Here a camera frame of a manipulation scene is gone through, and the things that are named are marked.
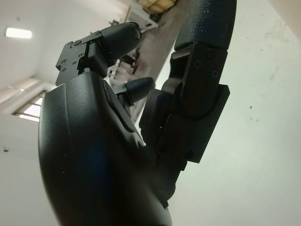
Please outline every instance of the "black plastic part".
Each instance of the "black plastic part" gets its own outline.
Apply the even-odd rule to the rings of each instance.
[[[89,72],[44,96],[39,157],[55,213],[63,226],[170,226],[149,186],[151,155],[124,127],[116,113],[123,109],[111,108],[104,87]]]
[[[192,0],[180,29],[175,50],[197,42],[228,49],[232,37],[237,0]]]
[[[162,132],[162,122],[166,117],[172,95],[158,89],[152,89],[147,97],[139,127],[141,135],[148,145],[154,145]]]
[[[227,51],[210,48],[203,43],[191,46],[186,71],[182,80],[181,112],[185,117],[203,117],[214,104],[217,88],[227,58]],[[208,57],[214,51],[214,57]]]
[[[137,102],[145,97],[151,89],[155,88],[156,84],[153,78],[141,78],[126,83],[126,88],[132,102]]]
[[[106,81],[103,81],[103,87],[105,94],[107,96],[107,100],[111,108],[114,110],[116,115],[119,117],[120,121],[122,122],[123,126],[129,131],[129,132],[137,132],[136,127],[133,125],[133,122],[131,121],[131,118],[127,114],[127,112],[124,110],[123,106],[121,105],[120,101],[116,98],[115,93],[109,86],[109,84]]]
[[[203,119],[191,120],[178,114],[168,116],[156,149],[157,161],[152,177],[162,204],[173,195],[175,183],[187,161],[200,162],[229,94],[228,86],[220,85],[215,105]]]
[[[114,59],[118,59],[133,50],[141,39],[140,28],[136,23],[124,23],[108,27],[102,30],[102,34]]]
[[[56,63],[60,71],[57,86],[78,76],[89,68],[103,78],[107,67],[133,50],[140,42],[140,28],[135,23],[124,23],[97,31],[81,40],[67,43]]]

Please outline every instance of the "white ceiling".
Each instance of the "white ceiling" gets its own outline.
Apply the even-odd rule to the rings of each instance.
[[[50,6],[50,0],[0,1],[0,88],[35,75]],[[32,39],[5,37],[8,26],[31,30]]]
[[[63,46],[120,20],[127,5],[118,0],[0,1],[0,32],[31,30],[30,40],[0,35],[0,88],[30,76],[54,83]]]

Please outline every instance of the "wall stain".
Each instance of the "wall stain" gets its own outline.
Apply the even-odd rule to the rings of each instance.
[[[276,67],[276,70],[272,73],[270,80],[273,81],[275,79],[275,75],[277,74],[277,72],[279,71],[279,66]]]
[[[287,38],[285,38],[285,32],[287,30],[287,25],[281,20],[277,20],[270,31],[265,34],[265,38],[273,39],[280,42],[289,42]]]

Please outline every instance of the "window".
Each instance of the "window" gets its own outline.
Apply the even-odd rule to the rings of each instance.
[[[21,108],[19,108],[14,115],[18,116],[22,119],[28,119],[32,121],[40,121],[40,111],[42,100],[46,91],[39,93],[29,102],[24,104]]]
[[[7,86],[3,89],[0,89],[0,104],[4,103],[12,97],[17,96],[18,94],[22,93],[24,90],[26,90],[30,86],[33,86],[37,82],[39,82],[38,79],[28,78],[21,82],[17,82],[11,86]]]

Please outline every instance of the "textured grip surface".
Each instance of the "textured grip surface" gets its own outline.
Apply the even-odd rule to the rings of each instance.
[[[192,0],[174,49],[196,42],[228,49],[235,20],[237,0]]]

